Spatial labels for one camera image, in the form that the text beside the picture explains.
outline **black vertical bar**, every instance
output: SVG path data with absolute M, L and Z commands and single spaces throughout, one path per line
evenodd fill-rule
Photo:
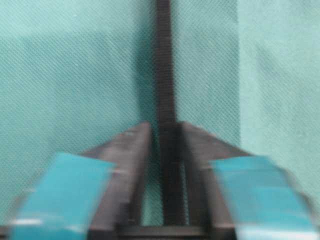
M 157 126 L 162 164 L 162 204 L 165 225 L 185 223 L 183 188 L 178 157 L 172 65 L 170 0 L 156 1 Z

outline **teal cloth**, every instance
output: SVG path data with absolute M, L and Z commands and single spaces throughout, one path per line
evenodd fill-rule
M 171 2 L 178 119 L 271 156 L 320 213 L 320 1 Z M 156 127 L 155 14 L 153 0 L 0 1 L 0 223 L 54 152 Z M 163 223 L 156 146 L 145 225 Z
M 210 164 L 238 240 L 320 239 L 306 203 L 267 157 L 234 157 Z
M 12 221 L 9 240 L 86 240 L 115 164 L 58 153 Z

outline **textured fabric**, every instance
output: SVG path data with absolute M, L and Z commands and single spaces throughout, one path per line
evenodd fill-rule
M 179 120 L 270 155 L 320 212 L 320 2 L 171 6 Z M 0 1 L 0 222 L 54 152 L 155 127 L 154 20 L 152 0 Z M 155 146 L 148 225 L 163 222 Z

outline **teal tape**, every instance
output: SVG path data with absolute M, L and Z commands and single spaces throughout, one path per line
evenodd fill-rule
M 319 240 L 305 202 L 267 157 L 211 161 L 238 240 Z
M 58 153 L 13 221 L 10 240 L 85 240 L 115 164 Z

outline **blue tape strip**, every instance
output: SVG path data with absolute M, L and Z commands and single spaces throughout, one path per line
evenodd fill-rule
M 58 153 L 13 221 L 10 240 L 85 240 L 114 163 Z
M 267 157 L 210 162 L 238 240 L 319 240 L 309 210 Z

